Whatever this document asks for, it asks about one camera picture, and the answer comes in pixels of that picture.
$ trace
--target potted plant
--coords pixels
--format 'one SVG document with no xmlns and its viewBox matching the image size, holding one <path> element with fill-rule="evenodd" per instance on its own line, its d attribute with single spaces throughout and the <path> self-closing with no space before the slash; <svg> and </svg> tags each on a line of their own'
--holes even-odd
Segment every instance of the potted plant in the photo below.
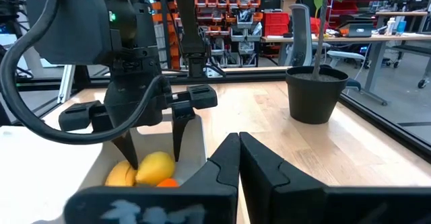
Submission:
<svg viewBox="0 0 431 224">
<path fill-rule="evenodd" d="M 349 77 L 341 71 L 320 65 L 328 0 L 314 0 L 314 4 L 316 10 L 321 9 L 319 43 L 314 66 L 288 69 L 286 82 L 290 116 L 303 123 L 322 124 L 331 117 Z"/>
</svg>

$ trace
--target plant stem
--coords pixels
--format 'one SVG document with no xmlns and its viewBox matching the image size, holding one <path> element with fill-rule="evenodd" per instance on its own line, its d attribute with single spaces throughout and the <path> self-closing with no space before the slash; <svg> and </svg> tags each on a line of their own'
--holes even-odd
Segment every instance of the plant stem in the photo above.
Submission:
<svg viewBox="0 0 431 224">
<path fill-rule="evenodd" d="M 321 8 L 321 25 L 319 28 L 319 43 L 317 44 L 316 56 L 314 57 L 316 60 L 314 62 L 314 69 L 311 75 L 311 79 L 315 81 L 319 80 L 319 71 L 321 66 L 322 45 L 323 45 L 323 38 L 325 34 L 327 9 L 328 9 L 328 0 L 323 0 L 323 4 Z"/>
</svg>

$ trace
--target black plant pot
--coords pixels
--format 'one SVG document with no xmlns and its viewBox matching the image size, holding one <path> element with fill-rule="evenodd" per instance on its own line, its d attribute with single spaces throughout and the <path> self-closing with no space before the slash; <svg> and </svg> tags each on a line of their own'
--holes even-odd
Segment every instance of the black plant pot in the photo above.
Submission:
<svg viewBox="0 0 431 224">
<path fill-rule="evenodd" d="M 321 67 L 320 75 L 328 75 L 339 81 L 312 81 L 293 75 L 312 73 L 313 67 L 293 67 L 286 71 L 289 91 L 290 116 L 307 124 L 328 122 L 337 100 L 345 89 L 349 76 L 341 71 Z"/>
</svg>

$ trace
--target wooden tabletop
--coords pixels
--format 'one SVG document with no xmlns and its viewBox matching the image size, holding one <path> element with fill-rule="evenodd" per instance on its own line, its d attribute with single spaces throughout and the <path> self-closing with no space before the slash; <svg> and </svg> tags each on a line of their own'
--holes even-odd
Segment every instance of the wooden tabletop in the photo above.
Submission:
<svg viewBox="0 0 431 224">
<path fill-rule="evenodd" d="M 376 12 L 376 15 L 383 16 L 427 16 L 427 11 L 379 11 Z"/>
<path fill-rule="evenodd" d="M 425 34 L 414 34 L 414 33 L 404 33 L 402 36 L 383 36 L 383 35 L 372 35 L 369 38 L 325 38 L 324 42 L 386 42 L 392 40 L 431 40 L 431 35 Z M 293 38 L 268 38 L 263 36 L 261 42 L 293 42 Z M 319 39 L 313 37 L 313 42 L 318 42 Z"/>
<path fill-rule="evenodd" d="M 202 117 L 208 155 L 229 133 L 244 131 L 328 185 L 431 186 L 430 164 L 341 104 L 327 124 L 309 125 L 290 117 L 285 82 L 212 87 L 218 94 L 218 106 L 196 110 Z M 185 86 L 172 89 L 182 91 Z M 58 128 L 62 111 L 74 103 L 102 101 L 104 92 L 105 89 L 83 90 L 44 119 Z M 171 124 L 163 122 L 153 127 L 143 126 L 139 132 L 170 130 Z M 238 223 L 249 223 L 243 197 L 238 208 Z"/>
</svg>

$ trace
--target soil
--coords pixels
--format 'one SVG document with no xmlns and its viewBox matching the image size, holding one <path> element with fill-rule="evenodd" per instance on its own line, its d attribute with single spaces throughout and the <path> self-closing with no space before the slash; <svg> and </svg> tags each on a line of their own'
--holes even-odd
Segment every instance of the soil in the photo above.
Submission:
<svg viewBox="0 0 431 224">
<path fill-rule="evenodd" d="M 311 75 L 312 75 L 311 73 L 297 73 L 297 74 L 294 74 L 292 76 L 295 78 L 298 78 L 298 79 L 311 80 Z M 336 82 L 336 81 L 339 81 L 339 79 L 336 77 L 329 76 L 329 75 L 319 75 L 319 81 Z"/>
</svg>

